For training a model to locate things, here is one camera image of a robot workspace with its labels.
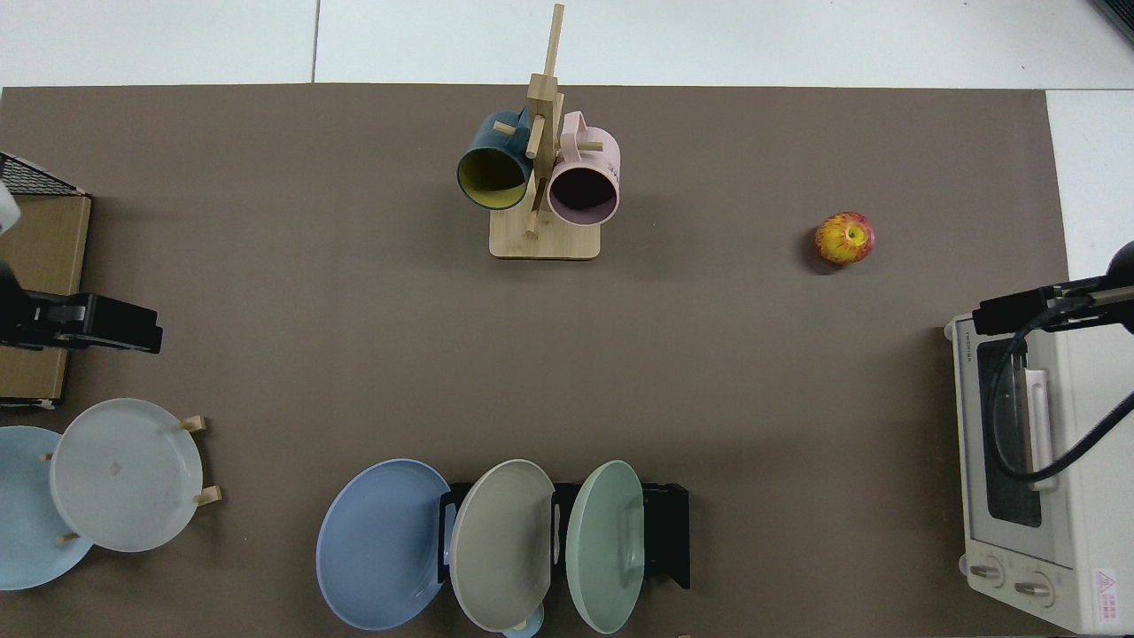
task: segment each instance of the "plate rim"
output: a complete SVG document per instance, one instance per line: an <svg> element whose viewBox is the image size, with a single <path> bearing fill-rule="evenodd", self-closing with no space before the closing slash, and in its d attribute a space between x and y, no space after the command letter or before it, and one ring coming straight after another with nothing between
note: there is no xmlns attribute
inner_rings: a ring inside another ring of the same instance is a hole
<svg viewBox="0 0 1134 638"><path fill-rule="evenodd" d="M171 412L169 412L168 410L166 410L161 406L158 406L156 403L153 403L151 401L146 401L144 399L116 398L116 399L108 399L105 401L100 401L99 403L95 403L94 406L91 406L90 408L87 408L86 410L84 410L83 412L81 412L77 417L75 417L71 420L70 424L67 425L67 429L64 431L64 434L60 436L59 442L56 444L56 452L54 452L56 459L53 459L52 462L51 462L50 482L51 482L51 499L56 502L56 510L59 511L59 516L64 519L64 522L66 522L76 534L78 534L83 538L91 539L95 545L98 545L100 547L105 547L107 550L111 550L113 552L136 553L136 552L147 552L150 550L155 550L158 547L161 547L166 543L169 543L174 538L176 538L177 535L180 534L185 529L185 527L189 525L189 521L193 520L193 514L196 512L196 505L194 505L192 509L186 509L185 510L187 516L184 517L185 521L180 525L180 528L177 530L177 533L175 533L172 536L170 536L169 538L166 538L164 541L162 541L162 542L160 542L158 544L147 543L147 544L137 544L137 545L124 545L124 544L118 544L118 543L104 543L104 542L102 542L104 539L95 538L94 536L84 534L83 530L79 529L81 526L76 526L75 525L75 520L67 512L67 509L64 508L64 505L62 505L62 499L59 496L58 479L56 478L56 468L58 467L57 466L57 460L59 458L59 453L62 450L62 446L64 446L64 443L67 440L68 433L71 432L71 428L75 426L75 424L79 423L79 419L83 419L84 417L87 417L87 415L90 415L92 412L95 412L95 411L112 410L112 409L117 409L117 408L120 408L120 407L129 407L129 406L133 406L135 408L137 406L150 406L150 407L155 408L159 412L163 414L163 417L168 416L169 419L167 419L167 420L170 423L170 425L172 425L172 424L179 424L180 423L180 420L177 417L175 417ZM197 450L196 442L193 441L193 437L189 435L189 433L187 433L185 431L177 431L177 432L170 433L169 436L172 436L172 437L181 437L181 436L184 436L184 437L188 439L188 442L189 442L189 444L191 444L191 446L193 449L194 454L192 457L186 457L184 454L178 454L178 456L181 458L183 463L185 463L186 466L188 466L185 469L185 473L187 474L187 476L189 478L192 478L194 476L194 474L196 475L196 477L198 479L198 483L200 483L200 485L197 485L196 491L197 491L197 493L200 493L202 491L202 488L204 487L204 469L203 469L203 466L202 466L202 462L201 462L201 451Z"/></svg>
<svg viewBox="0 0 1134 638"><path fill-rule="evenodd" d="M320 556L323 553L323 546L324 546L323 545L323 534L324 534L324 530L327 529L327 521L330 520L331 513L338 507L339 501L342 499L342 495L346 494L350 490L350 487L354 486L355 483L357 483L358 480L361 480L367 474L370 474L370 473L372 473L372 471L374 471L374 470L376 470L376 469L379 469L381 467L393 466L393 465L411 465L411 466L415 466L417 468L422 468L424 470L428 470L429 473L432 473L432 475L434 477L437 477L438 480L441 482L441 485L445 486L445 491L441 492L441 494L445 494L445 492L449 491L449 484L448 484L448 482L445 480L445 477L441 476L441 473L437 471L437 469L433 468L432 466L430 466L429 463L425 463L423 461L418 461L417 459L403 459L403 458L399 458L399 459L387 459L386 461L379 461L378 463L374 463L373 466L371 466L371 467L362 470L357 475L355 475L349 482L347 482L346 485L342 486L341 490L339 490L339 493L335 495L335 499L331 501L331 504L328 505L327 513L323 514L323 522L320 524L320 526L319 526L319 536L315 538L315 580L319 584L319 593L323 596L323 602L327 603L327 606L330 607L331 613L333 613L336 618L338 618L342 622L349 624L350 627L354 627L355 629L362 629L363 631L384 631L384 630L388 630L388 629L393 629L396 627L401 627L403 624L405 624L405 623L409 622L411 620L413 620L414 618L416 618L422 611L424 611L424 609L428 607L429 604L433 602L433 598L435 598L437 595L443 588L443 584L437 584L437 587L433 588L433 594L431 596L429 596L429 601L425 602L425 606L422 607L421 611L414 613L413 615L411 615L409 618L403 620L401 622L398 622L396 624L390 624L390 626L365 626L365 624L356 623L356 622L349 620L348 618L346 618L346 615L344 615L340 612L339 607L337 607L333 603L331 603L330 598L327 595L327 588L325 588L325 586L323 584L323 569L321 567L322 563L320 561ZM433 571L437 571L437 567L435 565L433 568Z"/></svg>
<svg viewBox="0 0 1134 638"><path fill-rule="evenodd" d="M457 541L460 537L460 528L462 528L462 525L464 522L465 514L468 512L467 507L468 507L469 501L472 501L473 497L476 495L476 493L481 491L481 488L483 487L484 483L486 482L485 479L488 479L491 475L493 475L496 473L502 471L502 469L505 467L507 467L507 466L530 466L530 467L534 468L535 471L539 473L539 476L541 476L543 478L543 480L547 482L547 486L549 488L549 493L548 493L549 497L550 497L551 494L555 493L555 484L551 482L551 478L548 477L548 474L543 470L543 468L541 468L535 462L530 461L527 459L509 459L507 461L502 461L500 463L497 463L496 466L492 467L492 469L490 469L486 473L484 473L483 475L481 475L481 478L476 479L476 483L473 484L472 490L468 491L468 495L465 496L465 500L462 503L460 509L457 511L457 519L452 524L452 539L450 541L450 545L449 545L449 582L450 582L450 585L452 585L452 594L457 598L457 604L460 606L460 611L464 612L465 613L465 618L467 618L469 621L472 621L472 623L475 624L476 627L480 627L481 629L483 629L485 631L496 631L496 632L501 632L501 631L503 631L506 629L510 629L510 627L507 627L507 628L491 628L491 627L486 627L486 626L482 624L476 618L473 616L473 614L468 613L468 607L465 605L465 601L460 596L459 576L458 576L458 570L456 569L457 558L459 555L459 553L457 552L457 547L458 547ZM549 542L550 542L550 527L548 528L548 534L549 534ZM543 597L545 597L545 596L547 596L547 592L544 592L543 596L540 597L541 603L542 603ZM525 620L526 618L531 616L531 614L535 610L532 610L532 611L527 612L527 614L522 620Z"/></svg>
<svg viewBox="0 0 1134 638"><path fill-rule="evenodd" d="M575 505L572 508L572 513L567 521L567 542L566 542L566 547L564 547L564 563L567 571L567 589L570 592L572 603L575 604L575 610L578 612L578 615L583 618L583 621L586 622L586 624L591 629L598 631L599 633L604 633L604 635L613 633L626 626L626 622L629 621L629 615L633 615L634 606L637 606L637 599L642 596L642 586L645 582L645 576L643 572L643 578L641 581L638 581L638 590L634 596L634 605L631 606L631 614L626 616L626 620L624 620L621 624L619 624L613 629L599 627L598 623L594 622L594 619L591 616L591 614L587 612L586 604L583 601L582 582L579 582L579 573L578 573L579 572L578 539L582 534L582 530L579 528L583 525L583 516L585 514L586 500L590 497L591 492L594 490L594 485L599 482L599 478L604 473L616 467L626 467L626 469L631 471L634 478L637 479L638 485L640 486L642 485L642 479L641 477L638 477L637 473L634 471L634 467L627 463L626 461L623 461L621 459L607 461L606 463L595 468L594 471L592 471L591 475L586 477L586 480L583 482L583 486L579 488L578 495L575 497Z"/></svg>
<svg viewBox="0 0 1134 638"><path fill-rule="evenodd" d="M56 444L56 445L58 445L59 440L62 439L62 435L60 435L59 433L57 433L54 431L49 431L46 428L41 428L41 427L36 427L36 426L23 426L23 425L17 425L17 426L0 426L0 433L2 433L2 432L11 432L12 429L19 429L19 431L39 431L39 432L42 432L42 433L48 433L49 435L51 435L50 439L51 439L52 443ZM49 480L49 483L51 480L50 479L50 470L49 470L48 480ZM58 513L59 512L59 508L56 505L54 499L51 499L50 502L51 502L51 507ZM68 559L68 561L69 561L70 564L68 564L66 568L64 568L61 571L59 571L59 573L54 573L53 576L49 576L49 577L42 578L42 579L39 579L39 578L37 579L33 579L33 582L31 585L20 585L18 587L0 586L0 592L23 592L25 589L32 589L34 587L40 587L41 585L46 585L48 582L51 582L52 580L56 580L57 578L60 578L64 575L66 575L67 572L69 572L70 570L75 569L75 565L77 565L86 556L87 552L91 551L91 547L94 544L90 539L87 539L87 538L82 538L82 537L76 538L76 539L74 539L74 541L70 542L70 546L68 547L68 550L73 550L73 552L70 552L69 554L71 554L74 556L74 561L71 561L70 559Z"/></svg>

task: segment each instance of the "oven window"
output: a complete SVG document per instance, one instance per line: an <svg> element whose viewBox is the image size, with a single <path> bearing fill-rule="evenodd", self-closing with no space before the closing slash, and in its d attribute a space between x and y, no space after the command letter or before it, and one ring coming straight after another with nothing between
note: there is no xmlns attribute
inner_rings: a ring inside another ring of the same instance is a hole
<svg viewBox="0 0 1134 638"><path fill-rule="evenodd" d="M1008 348L1008 340L985 342L976 347L976 361L981 388L981 414L984 414L984 392L992 383L992 374L997 363ZM1013 359L1012 366L1024 367L1027 355L1027 343ZM1005 458L1014 468L1026 468L1024 451L1026 431L1023 424L1024 408L1016 383L1009 371L1000 376L999 398L996 407L996 427L1000 433L1000 448ZM1040 494L1033 492L1027 483L1013 479L1005 475L996 461L993 452L984 451L984 483L988 491L989 514L1002 521L1027 527L1040 527Z"/></svg>

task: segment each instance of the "white floor tile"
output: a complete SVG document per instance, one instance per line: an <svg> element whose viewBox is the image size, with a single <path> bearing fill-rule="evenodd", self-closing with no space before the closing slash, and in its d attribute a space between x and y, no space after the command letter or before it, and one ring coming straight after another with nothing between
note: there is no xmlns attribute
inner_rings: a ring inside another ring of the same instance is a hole
<svg viewBox="0 0 1134 638"><path fill-rule="evenodd" d="M315 0L0 0L0 86L310 82Z"/></svg>
<svg viewBox="0 0 1134 638"><path fill-rule="evenodd" d="M564 84L1134 87L1085 0L567 0ZM322 0L318 80L526 84L552 1Z"/></svg>
<svg viewBox="0 0 1134 638"><path fill-rule="evenodd" d="M1134 241L1134 91L1050 91L1048 118L1073 279Z"/></svg>

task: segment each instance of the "wire rack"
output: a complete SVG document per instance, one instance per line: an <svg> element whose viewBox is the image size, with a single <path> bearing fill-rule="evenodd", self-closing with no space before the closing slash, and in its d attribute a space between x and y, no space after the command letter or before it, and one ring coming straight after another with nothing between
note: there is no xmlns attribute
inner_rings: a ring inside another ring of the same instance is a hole
<svg viewBox="0 0 1134 638"><path fill-rule="evenodd" d="M0 181L14 195L86 195L27 160L0 152Z"/></svg>

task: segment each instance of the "oven handle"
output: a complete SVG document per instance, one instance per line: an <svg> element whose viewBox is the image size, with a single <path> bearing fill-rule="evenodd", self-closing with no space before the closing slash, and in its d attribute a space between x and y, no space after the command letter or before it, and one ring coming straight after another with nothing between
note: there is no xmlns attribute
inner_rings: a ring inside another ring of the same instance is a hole
<svg viewBox="0 0 1134 638"><path fill-rule="evenodd" d="M1051 408L1048 401L1048 373L1047 371L1030 371L1027 368L1022 372L1026 402L1024 427L1027 429L1029 443L1025 454L1029 471L1034 473L1047 468L1055 460L1051 443ZM1052 492L1058 487L1059 479L1057 477L1031 484L1034 492Z"/></svg>

